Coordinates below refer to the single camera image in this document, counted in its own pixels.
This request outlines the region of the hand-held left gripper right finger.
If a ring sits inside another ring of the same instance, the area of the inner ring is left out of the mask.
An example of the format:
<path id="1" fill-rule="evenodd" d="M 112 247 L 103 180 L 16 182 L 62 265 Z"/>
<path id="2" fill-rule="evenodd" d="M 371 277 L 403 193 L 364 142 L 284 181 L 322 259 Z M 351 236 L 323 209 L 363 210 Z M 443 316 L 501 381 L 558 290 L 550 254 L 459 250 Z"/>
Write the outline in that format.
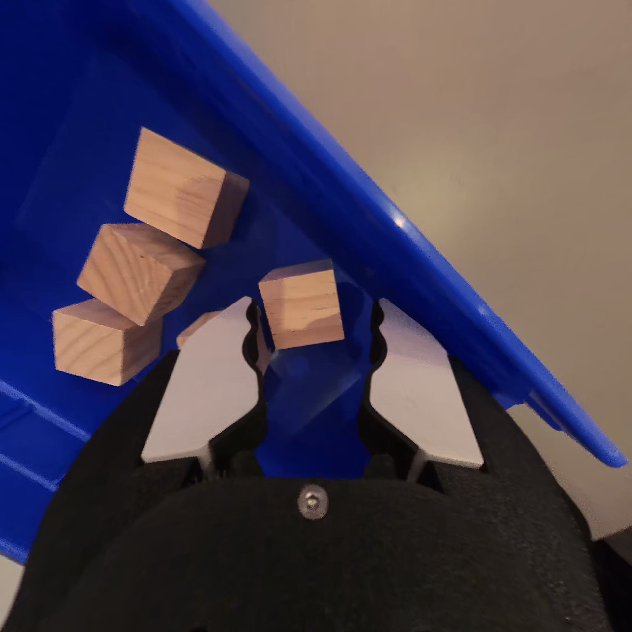
<path id="1" fill-rule="evenodd" d="M 366 478 L 431 481 L 437 465 L 479 471 L 478 446 L 444 347 L 385 298 L 370 319 L 370 368 L 358 412 Z"/>

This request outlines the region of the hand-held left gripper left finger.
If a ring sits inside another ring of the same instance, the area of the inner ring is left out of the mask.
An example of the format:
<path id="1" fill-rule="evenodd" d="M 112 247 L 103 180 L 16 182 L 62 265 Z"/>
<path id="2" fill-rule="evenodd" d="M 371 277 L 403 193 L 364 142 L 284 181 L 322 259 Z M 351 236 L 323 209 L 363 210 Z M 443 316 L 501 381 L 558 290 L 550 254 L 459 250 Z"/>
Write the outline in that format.
<path id="1" fill-rule="evenodd" d="M 144 463 L 193 457 L 225 471 L 267 433 L 263 377 L 268 347 L 254 299 L 245 296 L 183 345 L 147 436 Z"/>

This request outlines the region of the blue plastic bin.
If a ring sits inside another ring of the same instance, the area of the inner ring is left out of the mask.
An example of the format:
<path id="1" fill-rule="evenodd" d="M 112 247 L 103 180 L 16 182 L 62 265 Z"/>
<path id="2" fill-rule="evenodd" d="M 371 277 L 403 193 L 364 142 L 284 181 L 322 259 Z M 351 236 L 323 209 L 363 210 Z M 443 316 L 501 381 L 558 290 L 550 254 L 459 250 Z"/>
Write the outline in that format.
<path id="1" fill-rule="evenodd" d="M 251 181 L 232 241 L 165 316 L 159 358 L 199 313 L 262 300 L 271 269 L 331 258 L 345 340 L 275 352 L 276 477 L 359 475 L 369 318 L 388 298 L 504 408 L 527 403 L 605 465 L 626 456 L 203 1 L 1 2 L 1 554 L 27 561 L 81 448 L 157 364 L 112 386 L 57 371 L 52 313 L 123 204 L 140 128 Z"/>

